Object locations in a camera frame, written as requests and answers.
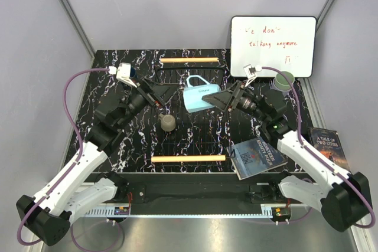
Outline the taupe ceramic mug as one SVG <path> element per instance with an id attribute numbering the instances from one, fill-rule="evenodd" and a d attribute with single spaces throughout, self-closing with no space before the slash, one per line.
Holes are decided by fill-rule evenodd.
<path id="1" fill-rule="evenodd" d="M 163 131 L 172 132 L 176 128 L 176 119 L 171 114 L 160 113 L 158 118 Z"/>

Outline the light blue faceted cup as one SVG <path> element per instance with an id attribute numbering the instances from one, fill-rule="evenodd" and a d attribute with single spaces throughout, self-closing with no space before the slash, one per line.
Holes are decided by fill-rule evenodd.
<path id="1" fill-rule="evenodd" d="M 190 83 L 191 79 L 198 78 L 204 84 L 194 86 Z M 205 102 L 203 96 L 217 93 L 221 90 L 218 84 L 211 84 L 199 75 L 190 75 L 186 79 L 187 86 L 183 91 L 184 106 L 189 113 L 211 109 L 214 106 Z"/>

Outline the dark blue ceramic cup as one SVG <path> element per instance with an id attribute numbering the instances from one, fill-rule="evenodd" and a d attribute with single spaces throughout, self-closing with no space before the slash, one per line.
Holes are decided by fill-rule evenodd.
<path id="1" fill-rule="evenodd" d="M 131 70 L 130 70 L 130 78 L 137 78 L 137 73 L 136 73 L 136 70 L 131 67 Z"/>

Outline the sage green plastic cup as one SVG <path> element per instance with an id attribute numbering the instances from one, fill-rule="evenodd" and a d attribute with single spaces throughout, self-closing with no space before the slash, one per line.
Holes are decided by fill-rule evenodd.
<path id="1" fill-rule="evenodd" d="M 283 89 L 284 86 L 290 85 L 290 87 L 293 85 L 295 81 L 295 77 L 292 73 L 283 71 L 281 73 L 277 73 L 273 80 L 273 84 L 279 87 L 280 89 Z"/>

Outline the lavender plastic cup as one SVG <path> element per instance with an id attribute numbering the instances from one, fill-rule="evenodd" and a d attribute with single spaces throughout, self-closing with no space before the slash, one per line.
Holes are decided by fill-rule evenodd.
<path id="1" fill-rule="evenodd" d="M 290 92 L 291 92 L 291 87 L 290 85 L 284 86 L 283 89 L 280 89 L 276 85 L 272 84 L 271 85 L 272 90 L 280 91 L 284 97 L 286 97 Z"/>

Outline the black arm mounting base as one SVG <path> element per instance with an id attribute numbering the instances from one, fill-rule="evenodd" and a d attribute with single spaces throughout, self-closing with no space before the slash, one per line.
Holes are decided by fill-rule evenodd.
<path id="1" fill-rule="evenodd" d="M 245 207 L 248 204 L 283 205 L 278 191 L 285 173 L 265 173 L 239 180 L 232 173 L 121 173 L 129 185 L 132 205 L 188 206 L 199 208 Z"/>

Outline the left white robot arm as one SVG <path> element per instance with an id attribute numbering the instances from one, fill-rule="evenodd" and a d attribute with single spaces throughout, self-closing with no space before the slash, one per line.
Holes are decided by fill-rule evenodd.
<path id="1" fill-rule="evenodd" d="M 21 226 L 48 246 L 57 244 L 71 225 L 97 205 L 122 202 L 128 196 L 128 181 L 116 172 L 101 175 L 90 188 L 78 187 L 108 157 L 119 149 L 125 127 L 146 106 L 165 106 L 178 90 L 174 83 L 156 83 L 147 78 L 133 81 L 128 91 L 119 83 L 104 94 L 94 113 L 94 124 L 77 153 L 42 190 L 23 195 L 16 203 Z"/>

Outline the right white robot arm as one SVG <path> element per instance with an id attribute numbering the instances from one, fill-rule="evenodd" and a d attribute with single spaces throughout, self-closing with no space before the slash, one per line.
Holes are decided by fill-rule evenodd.
<path id="1" fill-rule="evenodd" d="M 269 89 L 259 97 L 237 81 L 228 89 L 203 96 L 202 100 L 223 112 L 238 109 L 261 120 L 262 139 L 295 161 L 314 180 L 311 184 L 287 174 L 268 188 L 273 202 L 297 200 L 319 211 L 339 232 L 357 225 L 366 215 L 371 216 L 368 226 L 374 226 L 376 219 L 367 177 L 339 167 L 305 141 L 300 129 L 294 130 L 283 117 L 286 103 L 280 91 Z"/>

